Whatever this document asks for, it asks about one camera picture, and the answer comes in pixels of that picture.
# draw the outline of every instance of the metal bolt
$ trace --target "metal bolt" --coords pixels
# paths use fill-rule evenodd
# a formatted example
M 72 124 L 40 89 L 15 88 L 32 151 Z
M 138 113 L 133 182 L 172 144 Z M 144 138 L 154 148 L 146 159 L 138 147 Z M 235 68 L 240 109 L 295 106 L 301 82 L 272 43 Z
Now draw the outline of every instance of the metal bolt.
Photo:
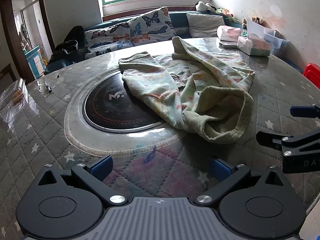
M 199 203 L 209 203 L 212 201 L 212 197 L 208 195 L 201 195 L 196 198 Z
M 110 197 L 110 201 L 111 201 L 112 203 L 117 203 L 117 204 L 119 204 L 119 203 L 122 203 L 122 202 L 125 201 L 125 197 L 124 197 L 124 196 L 121 196 L 121 195 L 113 195 L 113 196 Z
M 290 156 L 290 155 L 291 155 L 291 152 L 290 152 L 290 151 L 284 152 L 284 156 Z

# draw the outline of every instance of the silver screw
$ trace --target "silver screw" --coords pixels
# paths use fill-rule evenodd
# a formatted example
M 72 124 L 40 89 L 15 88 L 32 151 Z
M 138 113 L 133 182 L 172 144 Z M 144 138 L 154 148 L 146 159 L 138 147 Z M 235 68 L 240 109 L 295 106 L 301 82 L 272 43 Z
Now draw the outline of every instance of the silver screw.
M 117 203 L 117 204 L 119 204 L 119 203 L 122 203 L 122 202 L 125 201 L 125 197 L 124 197 L 124 196 L 121 196 L 121 195 L 113 195 L 113 196 L 110 197 L 110 201 L 111 201 L 112 203 Z
M 212 197 L 207 195 L 201 195 L 196 198 L 199 203 L 209 203 L 212 201 Z

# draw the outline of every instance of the star pattern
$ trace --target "star pattern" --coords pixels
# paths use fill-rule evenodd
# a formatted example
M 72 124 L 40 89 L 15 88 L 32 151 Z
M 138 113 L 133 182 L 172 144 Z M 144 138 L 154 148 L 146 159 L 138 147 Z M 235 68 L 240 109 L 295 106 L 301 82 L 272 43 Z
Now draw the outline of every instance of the star pattern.
M 39 145 L 37 145 L 37 143 L 35 143 L 35 145 L 32 147 L 32 152 L 37 152 Z
M 208 173 L 207 172 L 202 173 L 201 171 L 199 171 L 199 177 L 197 179 L 200 180 L 202 184 L 204 184 L 206 181 L 209 181 Z
M 15 221 L 15 223 L 14 223 L 15 225 L 16 225 L 16 227 L 17 227 L 17 231 L 20 231 L 21 229 L 20 229 L 20 226 L 19 226 L 19 224 L 18 224 L 18 222 L 17 221 Z
M 270 120 L 268 120 L 268 122 L 266 122 L 266 121 L 264 121 L 264 122 L 266 123 L 268 129 L 272 129 L 273 130 L 273 123 Z
M 70 98 L 70 94 L 68 94 L 68 95 L 66 95 L 64 98 L 63 98 L 63 100 L 67 100 L 67 99 L 69 99 Z
M 66 163 L 68 162 L 68 161 L 75 161 L 75 159 L 74 159 L 74 157 L 75 157 L 75 154 L 74 153 L 70 153 L 70 151 L 68 151 L 68 154 L 65 156 L 65 158 L 66 158 Z

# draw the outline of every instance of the red plastic stool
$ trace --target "red plastic stool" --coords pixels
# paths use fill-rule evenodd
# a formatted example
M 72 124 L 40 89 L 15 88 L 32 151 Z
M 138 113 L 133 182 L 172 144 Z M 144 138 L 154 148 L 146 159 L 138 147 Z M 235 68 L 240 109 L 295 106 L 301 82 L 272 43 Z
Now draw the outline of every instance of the red plastic stool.
M 320 89 L 320 67 L 318 65 L 309 63 L 303 75 Z

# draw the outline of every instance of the cushion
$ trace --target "cushion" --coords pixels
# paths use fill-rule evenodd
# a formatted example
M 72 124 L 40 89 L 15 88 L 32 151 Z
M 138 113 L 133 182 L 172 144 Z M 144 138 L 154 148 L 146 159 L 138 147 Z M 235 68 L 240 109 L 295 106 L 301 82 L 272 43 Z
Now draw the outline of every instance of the cushion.
M 169 41 L 176 36 L 167 7 L 142 14 L 128 21 L 128 23 L 130 39 L 134 46 Z
M 116 42 L 121 39 L 130 39 L 130 27 L 128 22 L 119 23 L 108 28 L 87 31 L 85 34 L 84 46 L 90 47 L 94 44 L 105 45 L 104 42 Z
M 105 41 L 101 42 L 101 46 L 98 45 L 99 44 L 94 44 L 87 48 L 85 59 L 93 58 L 115 50 L 133 47 L 133 44 L 129 39 L 121 39 L 113 43 Z
M 224 25 L 220 15 L 187 13 L 192 38 L 217 37 L 217 28 Z

